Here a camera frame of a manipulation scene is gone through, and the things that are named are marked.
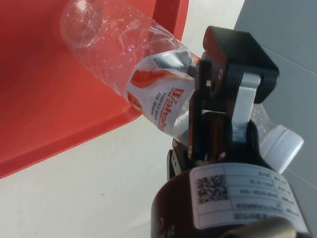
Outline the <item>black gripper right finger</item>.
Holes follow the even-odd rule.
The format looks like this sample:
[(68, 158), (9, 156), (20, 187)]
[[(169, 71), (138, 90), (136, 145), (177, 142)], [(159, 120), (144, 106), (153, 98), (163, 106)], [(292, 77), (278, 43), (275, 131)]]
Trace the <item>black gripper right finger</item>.
[(211, 110), (225, 114), (226, 155), (259, 157), (251, 112), (275, 89), (278, 67), (248, 32), (209, 26), (203, 48), (202, 60), (211, 62)]

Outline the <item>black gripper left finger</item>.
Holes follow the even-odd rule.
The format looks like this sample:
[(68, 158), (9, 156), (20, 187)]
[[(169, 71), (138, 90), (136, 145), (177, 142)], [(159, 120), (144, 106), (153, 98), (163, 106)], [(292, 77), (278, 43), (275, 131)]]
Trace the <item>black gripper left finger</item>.
[(189, 100), (188, 142), (173, 140), (167, 154), (167, 178), (194, 167), (220, 162), (223, 159), (221, 126), (222, 105), (211, 97), (212, 62), (201, 60), (196, 67), (195, 90)]

